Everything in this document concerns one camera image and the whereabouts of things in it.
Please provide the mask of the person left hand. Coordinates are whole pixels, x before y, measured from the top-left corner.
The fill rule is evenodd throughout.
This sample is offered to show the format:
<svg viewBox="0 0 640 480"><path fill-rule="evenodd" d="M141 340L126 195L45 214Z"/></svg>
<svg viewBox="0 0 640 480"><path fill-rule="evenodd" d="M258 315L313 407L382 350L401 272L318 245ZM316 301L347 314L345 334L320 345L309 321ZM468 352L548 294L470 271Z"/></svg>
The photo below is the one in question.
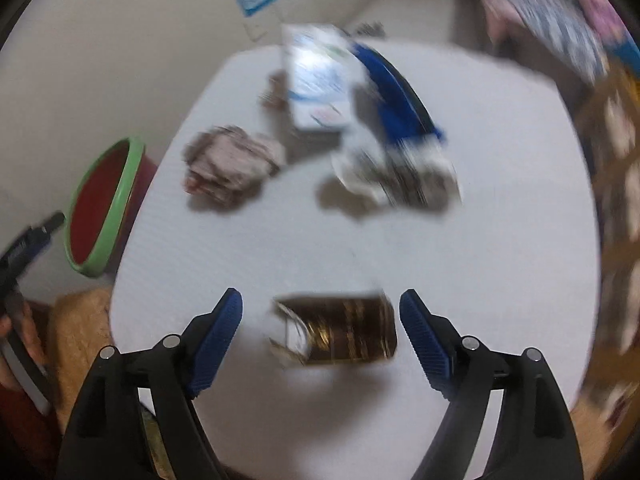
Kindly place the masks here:
<svg viewBox="0 0 640 480"><path fill-rule="evenodd" d="M1 303L1 385L31 396L48 396L46 355L32 309L19 292Z"/></svg>

